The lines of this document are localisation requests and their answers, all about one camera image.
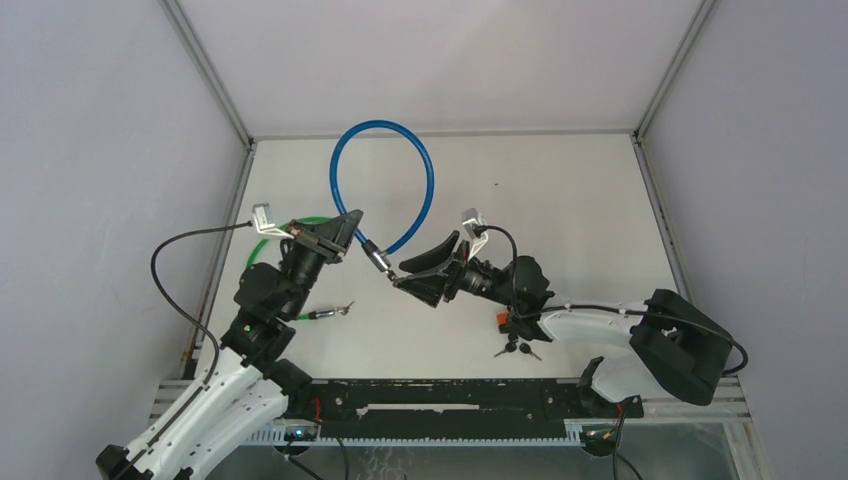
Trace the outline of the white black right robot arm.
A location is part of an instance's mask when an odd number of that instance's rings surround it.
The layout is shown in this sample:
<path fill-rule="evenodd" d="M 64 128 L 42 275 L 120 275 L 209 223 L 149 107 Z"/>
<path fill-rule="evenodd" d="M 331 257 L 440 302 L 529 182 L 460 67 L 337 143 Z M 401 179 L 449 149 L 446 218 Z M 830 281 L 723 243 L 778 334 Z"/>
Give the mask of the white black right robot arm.
<path fill-rule="evenodd" d="M 605 415 L 616 403 L 665 392 L 696 406 L 707 406 L 720 380 L 743 369 L 728 364 L 741 345 L 724 328 L 677 292 L 657 289 L 642 302 L 576 303 L 558 301 L 537 260 L 512 244 L 503 267 L 481 260 L 469 240 L 452 232 L 438 246 L 400 263 L 395 288 L 437 307 L 458 293 L 504 307 L 501 333 L 525 354 L 534 341 L 586 342 L 619 350 L 592 359 L 581 376 L 579 406 Z"/>

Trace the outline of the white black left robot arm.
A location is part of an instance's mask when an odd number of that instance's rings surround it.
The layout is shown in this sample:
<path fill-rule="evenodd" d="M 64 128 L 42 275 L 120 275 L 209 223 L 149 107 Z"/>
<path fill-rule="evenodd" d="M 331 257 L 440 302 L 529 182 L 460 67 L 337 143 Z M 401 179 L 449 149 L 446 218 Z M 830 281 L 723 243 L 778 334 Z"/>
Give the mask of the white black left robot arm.
<path fill-rule="evenodd" d="M 152 425 L 96 459 L 104 479 L 204 479 L 249 436 L 284 414 L 311 407 L 311 377 L 282 354 L 324 266 L 343 260 L 363 217 L 352 210 L 320 223 L 293 220 L 280 230 L 268 207 L 250 225 L 280 239 L 278 265 L 245 268 L 234 296 L 237 314 L 212 360 Z"/>

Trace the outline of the silver keys of green lock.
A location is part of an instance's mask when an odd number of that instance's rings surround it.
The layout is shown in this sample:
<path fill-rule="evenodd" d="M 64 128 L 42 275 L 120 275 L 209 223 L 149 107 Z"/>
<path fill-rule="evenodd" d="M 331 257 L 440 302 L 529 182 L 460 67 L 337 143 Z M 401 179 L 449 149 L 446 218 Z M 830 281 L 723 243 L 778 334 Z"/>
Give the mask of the silver keys of green lock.
<path fill-rule="evenodd" d="M 349 311 L 350 311 L 350 309 L 353 305 L 354 305 L 354 301 L 350 302 L 349 304 L 347 304 L 345 306 L 338 307 L 336 309 L 336 314 L 341 315 L 341 316 L 346 316 L 349 313 Z"/>

